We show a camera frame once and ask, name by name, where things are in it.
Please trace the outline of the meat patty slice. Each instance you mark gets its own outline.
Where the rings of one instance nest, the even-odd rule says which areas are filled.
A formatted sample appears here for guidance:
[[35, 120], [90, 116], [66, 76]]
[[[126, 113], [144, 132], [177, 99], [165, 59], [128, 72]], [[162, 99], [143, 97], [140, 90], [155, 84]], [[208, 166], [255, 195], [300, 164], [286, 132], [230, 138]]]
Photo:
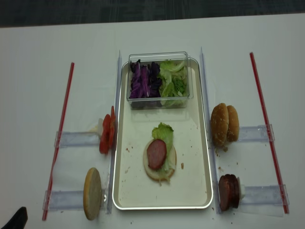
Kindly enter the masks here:
[[230, 174], [228, 179], [230, 185], [230, 207], [238, 208], [240, 202], [240, 188], [238, 179], [233, 174]]
[[218, 183], [218, 188], [221, 211], [226, 211], [229, 209], [231, 204], [231, 182], [228, 174], [221, 176]]
[[153, 140], [147, 148], [148, 167], [153, 170], [160, 169], [165, 162], [167, 149], [163, 140]]

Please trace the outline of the lettuce leaf on bun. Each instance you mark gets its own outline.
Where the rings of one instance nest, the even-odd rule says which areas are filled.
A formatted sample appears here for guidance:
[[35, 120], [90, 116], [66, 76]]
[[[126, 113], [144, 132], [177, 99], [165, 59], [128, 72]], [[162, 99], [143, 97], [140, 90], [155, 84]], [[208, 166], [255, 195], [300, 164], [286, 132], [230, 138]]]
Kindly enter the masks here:
[[160, 173], [164, 175], [164, 178], [169, 179], [169, 172], [175, 170], [176, 165], [173, 162], [170, 162], [171, 149], [173, 147], [173, 129], [171, 126], [160, 122], [157, 127], [152, 130], [153, 139], [160, 139], [166, 144], [166, 159], [164, 164], [161, 167]]

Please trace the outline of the shredded green lettuce pile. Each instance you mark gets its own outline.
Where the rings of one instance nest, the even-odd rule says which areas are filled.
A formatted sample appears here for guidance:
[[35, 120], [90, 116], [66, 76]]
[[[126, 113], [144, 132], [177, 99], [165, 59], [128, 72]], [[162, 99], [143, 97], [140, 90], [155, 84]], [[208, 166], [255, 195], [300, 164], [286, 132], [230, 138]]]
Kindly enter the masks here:
[[162, 98], [162, 107], [174, 108], [184, 107], [187, 96], [187, 68], [186, 61], [166, 60], [160, 63], [158, 77], [162, 80], [159, 92]]

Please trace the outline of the rear tomato slice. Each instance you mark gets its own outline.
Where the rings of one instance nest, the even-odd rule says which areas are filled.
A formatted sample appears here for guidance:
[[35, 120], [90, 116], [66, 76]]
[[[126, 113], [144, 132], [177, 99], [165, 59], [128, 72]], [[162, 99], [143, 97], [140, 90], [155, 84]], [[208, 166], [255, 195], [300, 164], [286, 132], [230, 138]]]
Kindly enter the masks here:
[[110, 115], [110, 126], [109, 126], [109, 148], [112, 147], [113, 144], [113, 138], [114, 138], [114, 131], [115, 131], [115, 110], [114, 106], [111, 108], [111, 115]]

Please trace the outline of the tomato slice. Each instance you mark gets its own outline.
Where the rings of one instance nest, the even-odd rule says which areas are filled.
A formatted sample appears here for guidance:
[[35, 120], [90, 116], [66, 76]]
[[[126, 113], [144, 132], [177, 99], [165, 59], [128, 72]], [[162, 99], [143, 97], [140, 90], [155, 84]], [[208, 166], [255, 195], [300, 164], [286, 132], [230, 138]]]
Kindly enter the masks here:
[[111, 108], [111, 115], [110, 115], [110, 126], [109, 126], [109, 148], [112, 147], [113, 144], [113, 138], [114, 138], [114, 131], [115, 131], [115, 110], [114, 106]]
[[107, 114], [102, 123], [102, 135], [100, 138], [99, 151], [101, 154], [108, 154], [109, 151], [109, 133], [111, 117]]

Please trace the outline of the front tomato slice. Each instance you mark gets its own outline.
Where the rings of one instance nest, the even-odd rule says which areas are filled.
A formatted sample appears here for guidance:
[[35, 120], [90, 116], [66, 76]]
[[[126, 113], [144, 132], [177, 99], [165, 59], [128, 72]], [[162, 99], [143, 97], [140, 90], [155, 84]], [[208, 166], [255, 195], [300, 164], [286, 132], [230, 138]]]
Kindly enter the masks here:
[[99, 151], [101, 154], [108, 154], [109, 151], [109, 133], [111, 117], [107, 114], [102, 123], [102, 135], [100, 138]]

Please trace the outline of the shredded purple cabbage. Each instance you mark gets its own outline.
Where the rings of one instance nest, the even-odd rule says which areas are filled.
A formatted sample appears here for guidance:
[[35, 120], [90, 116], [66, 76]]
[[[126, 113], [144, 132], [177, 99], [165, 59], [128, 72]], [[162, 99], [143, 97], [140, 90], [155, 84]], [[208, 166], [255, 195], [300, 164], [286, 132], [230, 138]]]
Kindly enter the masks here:
[[130, 99], [161, 97], [159, 88], [162, 79], [158, 77], [160, 66], [156, 62], [142, 65], [141, 60], [130, 62], [132, 72]]

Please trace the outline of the clear plastic salad container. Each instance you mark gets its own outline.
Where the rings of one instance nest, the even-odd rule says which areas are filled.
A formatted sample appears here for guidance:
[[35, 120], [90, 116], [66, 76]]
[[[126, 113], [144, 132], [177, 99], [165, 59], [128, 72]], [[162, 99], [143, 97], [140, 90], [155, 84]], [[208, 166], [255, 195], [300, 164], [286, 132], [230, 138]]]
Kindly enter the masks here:
[[193, 97], [187, 52], [131, 54], [126, 99], [132, 109], [185, 107]]

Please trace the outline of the bottom bun on tray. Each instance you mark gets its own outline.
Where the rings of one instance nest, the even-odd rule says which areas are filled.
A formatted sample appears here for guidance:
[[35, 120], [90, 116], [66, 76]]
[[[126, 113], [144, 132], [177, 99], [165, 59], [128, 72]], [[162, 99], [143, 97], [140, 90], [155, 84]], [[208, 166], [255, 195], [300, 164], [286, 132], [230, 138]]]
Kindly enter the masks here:
[[[143, 165], [144, 165], [144, 169], [145, 169], [145, 172], [146, 174], [152, 179], [152, 180], [155, 180], [155, 181], [158, 181], [158, 182], [161, 182], [161, 181], [167, 181], [170, 183], [170, 180], [171, 180], [171, 177], [173, 176], [173, 174], [175, 173], [175, 170], [172, 171], [172, 172], [169, 172], [169, 179], [170, 180], [167, 180], [164, 178], [164, 175], [162, 175], [160, 173], [160, 169], [157, 169], [157, 170], [153, 170], [153, 169], [150, 169], [148, 167], [148, 159], [147, 159], [147, 148], [148, 148], [148, 145], [152, 142], [150, 141], [146, 146], [145, 146], [145, 149], [144, 149], [144, 152], [143, 152]], [[177, 155], [176, 155], [176, 150], [174, 148], [174, 146], [172, 147], [171, 149], [171, 155], [170, 155], [170, 162], [173, 162], [175, 165], [177, 164]]]

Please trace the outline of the sesame bun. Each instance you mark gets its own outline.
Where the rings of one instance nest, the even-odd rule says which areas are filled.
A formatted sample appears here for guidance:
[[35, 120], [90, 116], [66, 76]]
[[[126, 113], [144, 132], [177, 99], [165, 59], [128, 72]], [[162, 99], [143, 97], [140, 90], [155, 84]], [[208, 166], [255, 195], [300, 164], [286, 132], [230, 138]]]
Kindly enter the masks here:
[[212, 139], [215, 146], [223, 146], [227, 139], [229, 114], [225, 103], [218, 104], [211, 114]]
[[235, 142], [238, 140], [239, 129], [240, 129], [238, 113], [232, 105], [227, 106], [227, 110], [228, 110], [228, 117], [229, 117], [227, 141]]

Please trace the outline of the cream metal serving tray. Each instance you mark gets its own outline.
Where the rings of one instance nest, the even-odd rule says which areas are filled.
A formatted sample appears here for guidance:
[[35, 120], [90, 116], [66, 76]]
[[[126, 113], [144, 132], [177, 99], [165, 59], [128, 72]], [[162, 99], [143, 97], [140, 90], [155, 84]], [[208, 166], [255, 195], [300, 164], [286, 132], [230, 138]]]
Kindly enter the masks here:
[[[112, 199], [121, 210], [203, 209], [213, 199], [199, 63], [190, 60], [193, 97], [184, 108], [133, 110], [127, 102], [128, 64], [122, 67]], [[173, 128], [176, 170], [170, 181], [154, 181], [143, 154], [159, 123]]]

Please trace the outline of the upright bun half left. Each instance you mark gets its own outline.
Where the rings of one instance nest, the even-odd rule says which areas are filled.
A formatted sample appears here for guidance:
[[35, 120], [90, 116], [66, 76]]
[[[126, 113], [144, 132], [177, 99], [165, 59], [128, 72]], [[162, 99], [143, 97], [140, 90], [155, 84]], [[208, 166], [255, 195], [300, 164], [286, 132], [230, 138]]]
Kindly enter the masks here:
[[83, 189], [83, 209], [88, 220], [98, 217], [102, 200], [102, 184], [99, 171], [92, 167], [88, 170]]

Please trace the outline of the red strip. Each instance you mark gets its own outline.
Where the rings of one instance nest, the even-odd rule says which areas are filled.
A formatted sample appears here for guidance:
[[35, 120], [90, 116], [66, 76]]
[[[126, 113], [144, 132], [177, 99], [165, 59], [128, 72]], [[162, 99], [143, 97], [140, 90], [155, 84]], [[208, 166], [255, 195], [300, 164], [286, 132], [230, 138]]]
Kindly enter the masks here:
[[284, 183], [282, 180], [281, 171], [280, 171], [280, 167], [279, 167], [278, 160], [277, 160], [274, 140], [272, 140], [272, 136], [273, 136], [272, 125], [269, 122], [267, 109], [266, 109], [265, 102], [264, 102], [263, 91], [261, 88], [260, 79], [259, 79], [259, 75], [258, 75], [258, 71], [257, 71], [257, 66], [256, 66], [255, 58], [254, 58], [254, 53], [250, 52], [249, 55], [250, 55], [250, 60], [251, 60], [251, 64], [252, 64], [252, 69], [254, 72], [254, 78], [255, 78], [255, 83], [256, 83], [257, 90], [258, 90], [260, 104], [261, 104], [261, 108], [262, 108], [262, 112], [263, 112], [264, 123], [265, 123], [266, 129], [267, 129], [267, 136], [269, 138], [269, 145], [270, 145], [270, 149], [271, 149], [271, 154], [272, 154], [272, 159], [273, 159], [273, 163], [274, 163], [274, 169], [275, 169], [275, 173], [276, 173], [276, 177], [277, 177], [277, 182], [279, 185], [280, 194], [281, 194], [281, 198], [283, 201], [284, 213], [289, 214], [290, 211], [289, 211], [288, 198], [286, 197]]
[[44, 200], [44, 204], [43, 204], [42, 221], [46, 221], [47, 215], [48, 215], [48, 206], [49, 206], [49, 202], [50, 202], [50, 195], [51, 195], [52, 184], [53, 184], [53, 168], [54, 168], [54, 165], [55, 165], [55, 162], [56, 162], [56, 159], [57, 159], [57, 155], [58, 155], [58, 152], [59, 152], [59, 143], [60, 143], [60, 140], [61, 140], [62, 130], [63, 130], [63, 126], [64, 126], [64, 120], [65, 120], [65, 114], [66, 114], [66, 109], [67, 109], [67, 103], [68, 103], [68, 99], [69, 99], [69, 93], [70, 93], [70, 88], [71, 88], [73, 71], [74, 71], [74, 63], [72, 62], [71, 66], [70, 66], [68, 81], [67, 81], [67, 87], [66, 87], [62, 112], [61, 112], [59, 129], [58, 129], [58, 132], [57, 132], [56, 137], [55, 137], [54, 155], [53, 155], [53, 161], [52, 161], [52, 165], [51, 165], [51, 172], [50, 172], [48, 188], [46, 190], [45, 200]]

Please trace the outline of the clear bun holder rail right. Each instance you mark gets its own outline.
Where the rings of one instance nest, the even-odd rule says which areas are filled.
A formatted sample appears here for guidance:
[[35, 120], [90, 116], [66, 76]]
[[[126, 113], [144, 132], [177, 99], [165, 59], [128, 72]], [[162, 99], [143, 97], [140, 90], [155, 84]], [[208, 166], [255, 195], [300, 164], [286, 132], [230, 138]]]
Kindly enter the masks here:
[[241, 126], [238, 142], [273, 142], [275, 140], [272, 125]]

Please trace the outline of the clear patty holder rail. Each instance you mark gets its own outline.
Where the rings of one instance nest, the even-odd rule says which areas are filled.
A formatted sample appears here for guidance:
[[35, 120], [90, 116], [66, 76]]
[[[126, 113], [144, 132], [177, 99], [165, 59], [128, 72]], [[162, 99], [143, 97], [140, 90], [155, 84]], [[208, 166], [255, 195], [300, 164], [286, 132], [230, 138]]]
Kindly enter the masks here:
[[242, 205], [282, 205], [279, 185], [270, 186], [245, 186], [245, 197], [240, 201]]

